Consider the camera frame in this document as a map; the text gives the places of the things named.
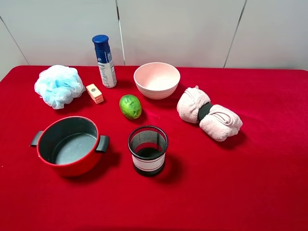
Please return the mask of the black band on towel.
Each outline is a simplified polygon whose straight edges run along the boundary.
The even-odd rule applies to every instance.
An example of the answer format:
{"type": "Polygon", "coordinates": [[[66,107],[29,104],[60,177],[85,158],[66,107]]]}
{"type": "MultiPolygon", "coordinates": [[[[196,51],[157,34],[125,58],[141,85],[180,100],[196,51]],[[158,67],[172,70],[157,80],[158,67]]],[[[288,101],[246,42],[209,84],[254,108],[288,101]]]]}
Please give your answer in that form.
{"type": "Polygon", "coordinates": [[[212,104],[210,102],[205,103],[198,110],[198,121],[201,121],[206,115],[210,113],[210,109],[212,108],[212,104]]]}

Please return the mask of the orange white sponge block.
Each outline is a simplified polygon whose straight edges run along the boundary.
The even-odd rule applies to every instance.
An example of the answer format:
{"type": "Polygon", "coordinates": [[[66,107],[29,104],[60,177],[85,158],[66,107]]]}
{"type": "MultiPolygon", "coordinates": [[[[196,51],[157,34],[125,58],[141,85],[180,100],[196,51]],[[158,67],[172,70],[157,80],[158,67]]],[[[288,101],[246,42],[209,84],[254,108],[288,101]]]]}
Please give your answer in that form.
{"type": "Polygon", "coordinates": [[[94,84],[87,85],[86,90],[96,104],[102,103],[104,101],[101,91],[94,84]]]}

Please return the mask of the pink plastic bowl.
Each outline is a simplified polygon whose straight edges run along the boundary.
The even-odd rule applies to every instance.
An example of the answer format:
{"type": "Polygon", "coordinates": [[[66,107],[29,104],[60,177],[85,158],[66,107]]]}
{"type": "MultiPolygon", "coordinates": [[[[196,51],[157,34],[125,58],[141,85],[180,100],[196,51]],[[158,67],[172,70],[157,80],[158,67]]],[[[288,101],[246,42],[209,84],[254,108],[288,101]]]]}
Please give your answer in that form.
{"type": "Polygon", "coordinates": [[[138,67],[133,75],[139,92],[153,100],[169,97],[180,82],[180,72],[170,64],[153,62],[138,67]]]}

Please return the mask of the black mesh pen holder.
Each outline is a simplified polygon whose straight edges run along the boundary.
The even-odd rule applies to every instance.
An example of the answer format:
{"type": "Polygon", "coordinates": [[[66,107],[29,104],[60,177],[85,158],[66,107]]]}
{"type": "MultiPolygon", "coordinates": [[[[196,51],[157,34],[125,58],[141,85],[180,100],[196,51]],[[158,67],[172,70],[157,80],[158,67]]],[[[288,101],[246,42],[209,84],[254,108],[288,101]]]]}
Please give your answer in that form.
{"type": "Polygon", "coordinates": [[[159,174],[165,166],[168,144],[166,133],[156,126],[133,130],[128,137],[128,149],[135,171],[147,177],[159,174]]]}

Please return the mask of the blue white spray bottle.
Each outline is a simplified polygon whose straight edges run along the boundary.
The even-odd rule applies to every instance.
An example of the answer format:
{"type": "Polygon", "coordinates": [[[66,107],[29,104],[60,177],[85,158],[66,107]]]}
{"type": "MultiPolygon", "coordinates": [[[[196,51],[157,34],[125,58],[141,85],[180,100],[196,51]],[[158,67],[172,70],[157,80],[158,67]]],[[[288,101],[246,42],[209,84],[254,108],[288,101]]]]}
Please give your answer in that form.
{"type": "Polygon", "coordinates": [[[115,68],[107,35],[96,35],[92,38],[103,85],[113,88],[117,84],[115,68]]]}

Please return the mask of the red velvet tablecloth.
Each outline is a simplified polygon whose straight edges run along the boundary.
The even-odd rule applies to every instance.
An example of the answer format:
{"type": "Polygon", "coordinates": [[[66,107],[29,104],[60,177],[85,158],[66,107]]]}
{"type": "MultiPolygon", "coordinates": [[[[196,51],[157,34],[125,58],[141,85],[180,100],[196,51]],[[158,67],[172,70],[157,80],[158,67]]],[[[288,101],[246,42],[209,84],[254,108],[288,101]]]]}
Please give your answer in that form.
{"type": "Polygon", "coordinates": [[[117,66],[117,85],[102,85],[97,67],[77,68],[104,102],[85,92],[62,110],[35,93],[42,66],[13,68],[0,83],[0,228],[3,231],[305,231],[308,228],[308,73],[304,70],[179,68],[180,83],[163,100],[149,100],[133,80],[134,66],[117,66]],[[212,103],[239,115],[238,135],[216,142],[182,121],[176,106],[198,86],[212,103]],[[126,118],[122,96],[142,112],[126,118]],[[89,173],[62,178],[30,143],[39,130],[67,116],[91,119],[110,137],[89,173]],[[163,170],[138,174],[128,137],[156,126],[168,138],[163,170]]]}

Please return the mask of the light blue bath loofah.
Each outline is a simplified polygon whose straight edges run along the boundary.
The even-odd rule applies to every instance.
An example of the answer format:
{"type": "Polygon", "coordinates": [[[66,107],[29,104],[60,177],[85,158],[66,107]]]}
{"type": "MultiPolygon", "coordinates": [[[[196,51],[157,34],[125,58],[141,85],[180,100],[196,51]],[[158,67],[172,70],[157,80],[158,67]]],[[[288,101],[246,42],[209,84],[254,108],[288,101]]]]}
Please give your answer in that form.
{"type": "Polygon", "coordinates": [[[58,110],[86,89],[75,68],[53,65],[39,74],[34,90],[48,106],[58,110]]]}

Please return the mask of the pink rolled towel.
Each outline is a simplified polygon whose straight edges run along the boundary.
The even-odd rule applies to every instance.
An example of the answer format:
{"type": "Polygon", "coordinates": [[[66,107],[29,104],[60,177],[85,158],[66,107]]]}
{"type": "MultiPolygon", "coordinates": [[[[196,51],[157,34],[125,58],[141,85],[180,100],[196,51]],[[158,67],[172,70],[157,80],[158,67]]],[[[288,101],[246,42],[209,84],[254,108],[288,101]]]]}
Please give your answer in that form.
{"type": "Polygon", "coordinates": [[[242,120],[235,112],[219,104],[212,104],[210,113],[198,121],[198,110],[207,102],[211,103],[209,96],[198,86],[187,88],[178,101],[178,114],[183,121],[199,124],[199,127],[216,141],[225,141],[238,134],[243,125],[242,120]]]}

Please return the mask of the green mango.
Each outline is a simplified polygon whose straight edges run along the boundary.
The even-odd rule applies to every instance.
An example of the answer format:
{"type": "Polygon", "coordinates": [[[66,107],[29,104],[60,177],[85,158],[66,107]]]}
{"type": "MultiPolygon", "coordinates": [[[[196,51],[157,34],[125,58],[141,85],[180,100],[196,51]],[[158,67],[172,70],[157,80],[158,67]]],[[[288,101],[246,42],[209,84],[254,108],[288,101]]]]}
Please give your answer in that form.
{"type": "Polygon", "coordinates": [[[122,114],[128,119],[137,119],[140,117],[142,108],[139,99],[131,94],[121,97],[119,107],[122,114]]]}

